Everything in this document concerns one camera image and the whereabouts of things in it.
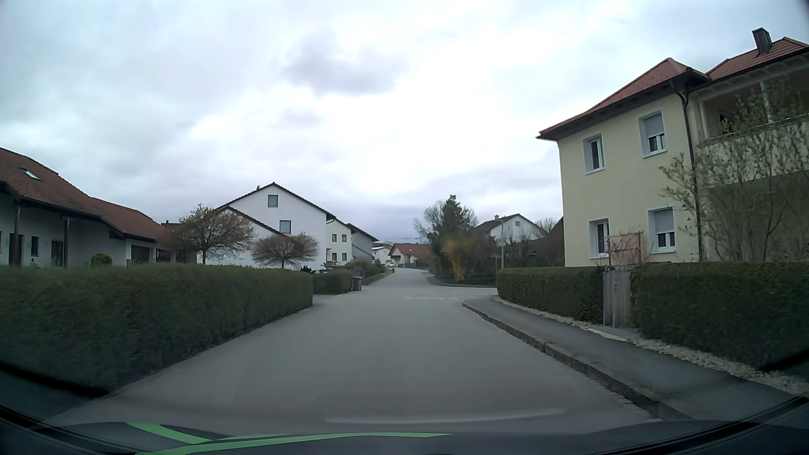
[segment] pavement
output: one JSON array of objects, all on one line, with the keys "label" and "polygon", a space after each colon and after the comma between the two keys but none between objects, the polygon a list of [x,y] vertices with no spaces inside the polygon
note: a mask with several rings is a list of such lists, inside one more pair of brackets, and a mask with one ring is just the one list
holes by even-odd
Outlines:
[{"label": "pavement", "polygon": [[228,434],[596,432],[653,420],[462,307],[488,288],[396,270],[50,419]]},{"label": "pavement", "polygon": [[[470,299],[464,305],[662,419],[749,420],[793,400],[767,385],[643,349],[600,330],[537,316],[494,296]],[[809,410],[791,416],[789,425],[809,428]]]}]

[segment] small shrub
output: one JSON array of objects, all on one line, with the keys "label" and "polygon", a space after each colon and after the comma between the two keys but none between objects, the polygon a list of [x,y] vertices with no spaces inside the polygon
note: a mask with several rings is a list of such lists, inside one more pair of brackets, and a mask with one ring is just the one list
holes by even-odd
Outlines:
[{"label": "small shrub", "polygon": [[502,269],[498,294],[511,303],[600,324],[604,320],[602,267]]},{"label": "small shrub", "polygon": [[90,259],[91,266],[110,266],[111,264],[112,258],[106,253],[93,254],[93,257]]}]

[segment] white house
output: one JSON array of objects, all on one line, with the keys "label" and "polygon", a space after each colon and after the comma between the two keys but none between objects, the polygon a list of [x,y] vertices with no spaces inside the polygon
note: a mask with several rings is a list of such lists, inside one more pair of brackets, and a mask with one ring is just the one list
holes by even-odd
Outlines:
[{"label": "white house", "polygon": [[50,168],[0,148],[0,264],[86,266],[97,253],[116,266],[172,260],[158,249],[163,232],[143,213],[88,196]]},{"label": "white house", "polygon": [[391,259],[391,247],[393,245],[382,243],[382,244],[374,244],[372,248],[374,250],[374,258],[379,259],[379,262],[383,264],[387,264],[392,262]]},{"label": "white house", "polygon": [[[245,216],[253,223],[257,236],[296,235],[303,232],[317,240],[316,259],[310,262],[300,262],[295,265],[296,268],[308,266],[312,269],[319,269],[332,258],[331,236],[328,235],[328,226],[331,223],[327,223],[336,219],[335,216],[275,182],[258,187],[255,191],[223,204],[218,209],[230,209]],[[348,253],[350,253],[350,243],[346,244],[349,246]],[[237,258],[213,260],[210,263],[260,266],[252,260],[249,253],[243,253]]]},{"label": "white house", "polygon": [[326,232],[328,233],[326,260],[338,266],[351,262],[354,259],[351,254],[351,228],[335,218],[326,222]]},{"label": "white house", "polygon": [[494,219],[485,221],[475,229],[492,236],[498,243],[502,241],[516,242],[521,240],[536,240],[548,235],[542,228],[519,213],[508,216],[494,216]]},{"label": "white house", "polygon": [[354,259],[373,261],[375,258],[374,242],[379,239],[351,223],[348,223],[348,227],[351,228],[351,254]]}]

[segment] skylight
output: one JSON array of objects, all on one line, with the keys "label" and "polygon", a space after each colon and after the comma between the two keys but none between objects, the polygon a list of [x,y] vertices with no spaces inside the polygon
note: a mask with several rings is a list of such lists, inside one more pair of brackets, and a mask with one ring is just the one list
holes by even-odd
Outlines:
[{"label": "skylight", "polygon": [[39,179],[40,179],[38,176],[36,176],[36,174],[35,174],[35,173],[33,173],[33,172],[31,172],[31,171],[27,170],[26,168],[20,168],[20,169],[21,169],[23,172],[25,172],[25,175],[27,175],[27,176],[31,177],[32,179],[35,179],[35,180],[39,180]]}]

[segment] white facade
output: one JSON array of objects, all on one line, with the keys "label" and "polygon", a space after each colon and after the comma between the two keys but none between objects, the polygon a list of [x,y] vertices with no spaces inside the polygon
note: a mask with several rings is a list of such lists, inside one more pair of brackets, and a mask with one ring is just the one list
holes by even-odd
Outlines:
[{"label": "white facade", "polygon": [[[11,233],[14,232],[15,208],[8,194],[0,194],[0,265],[9,263]],[[22,266],[51,268],[61,266],[60,248],[65,248],[65,218],[33,207],[21,207],[19,234],[22,236]],[[126,266],[132,258],[132,245],[149,249],[149,261],[155,261],[154,243],[110,237],[105,223],[70,218],[67,235],[67,265],[89,266],[94,254],[106,253],[114,266]]]},{"label": "white facade", "polygon": [[514,218],[504,220],[502,223],[493,227],[489,231],[497,242],[503,240],[507,241],[521,241],[521,240],[536,240],[544,237],[544,233],[538,226],[531,221],[525,219],[522,215],[517,215]]},{"label": "white facade", "polygon": [[326,223],[326,232],[326,260],[339,266],[351,262],[354,259],[351,254],[351,228],[334,219]]},{"label": "white facade", "polygon": [[375,246],[374,257],[376,259],[379,259],[379,262],[382,262],[383,264],[392,262],[393,260],[391,259],[391,245]]},{"label": "white facade", "polygon": [[227,205],[282,233],[297,235],[303,232],[317,240],[317,258],[298,266],[319,269],[326,262],[326,249],[331,239],[327,236],[325,210],[274,183]]}]

